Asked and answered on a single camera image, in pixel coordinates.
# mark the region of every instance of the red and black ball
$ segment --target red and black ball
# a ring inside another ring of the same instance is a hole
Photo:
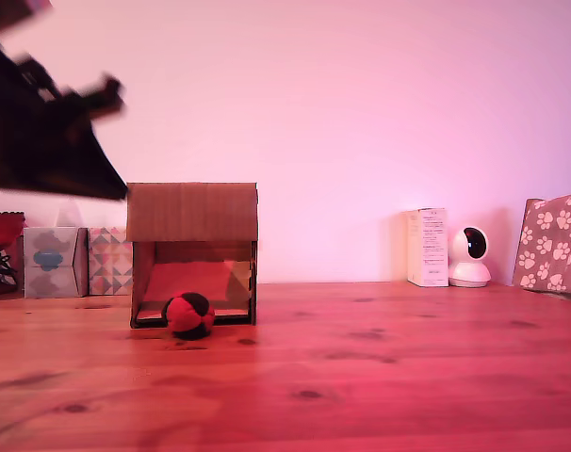
[[[192,341],[210,334],[215,312],[206,297],[186,292],[169,299],[162,310],[162,318],[175,337]]]

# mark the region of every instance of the cardboard roof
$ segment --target cardboard roof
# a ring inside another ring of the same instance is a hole
[[[254,183],[129,184],[131,242],[258,239]]]

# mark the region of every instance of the white camera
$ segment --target white camera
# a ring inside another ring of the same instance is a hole
[[[491,273],[482,259],[489,251],[484,231],[470,226],[457,233],[449,244],[449,283],[458,287],[484,287]]]

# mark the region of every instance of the product box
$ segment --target product box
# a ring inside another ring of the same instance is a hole
[[[407,279],[421,287],[449,285],[447,210],[407,212]]]
[[[130,295],[133,244],[125,228],[89,228],[89,295]]]
[[[86,228],[25,228],[25,297],[85,297],[89,292],[87,237]]]
[[[129,184],[131,327],[163,326],[168,300],[205,296],[216,323],[256,322],[256,184]]]

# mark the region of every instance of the paw print box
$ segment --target paw print box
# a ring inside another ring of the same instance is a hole
[[[571,195],[527,201],[514,285],[571,295]]]
[[[25,228],[25,297],[65,299],[85,297],[88,292],[88,230]]]

